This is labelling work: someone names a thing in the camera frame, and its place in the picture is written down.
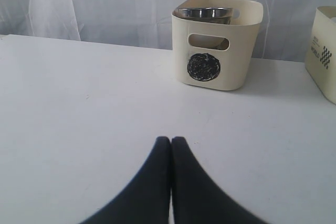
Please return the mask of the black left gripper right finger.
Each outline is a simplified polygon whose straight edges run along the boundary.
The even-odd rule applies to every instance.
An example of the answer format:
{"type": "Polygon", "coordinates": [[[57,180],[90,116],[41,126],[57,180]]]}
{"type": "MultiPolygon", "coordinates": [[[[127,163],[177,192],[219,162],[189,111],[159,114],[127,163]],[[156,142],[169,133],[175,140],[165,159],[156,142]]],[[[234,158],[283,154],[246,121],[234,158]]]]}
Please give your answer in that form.
{"type": "Polygon", "coordinates": [[[181,136],[171,141],[175,223],[265,223],[211,179],[181,136]]]}

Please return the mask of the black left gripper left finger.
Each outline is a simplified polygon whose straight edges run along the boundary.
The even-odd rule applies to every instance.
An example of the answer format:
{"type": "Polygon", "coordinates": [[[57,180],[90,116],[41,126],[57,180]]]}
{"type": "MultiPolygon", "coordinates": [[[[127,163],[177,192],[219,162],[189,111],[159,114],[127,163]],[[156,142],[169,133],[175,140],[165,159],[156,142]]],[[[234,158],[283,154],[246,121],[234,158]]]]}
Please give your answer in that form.
{"type": "Polygon", "coordinates": [[[146,161],[108,204],[84,223],[169,223],[171,142],[160,136],[146,161]]]}

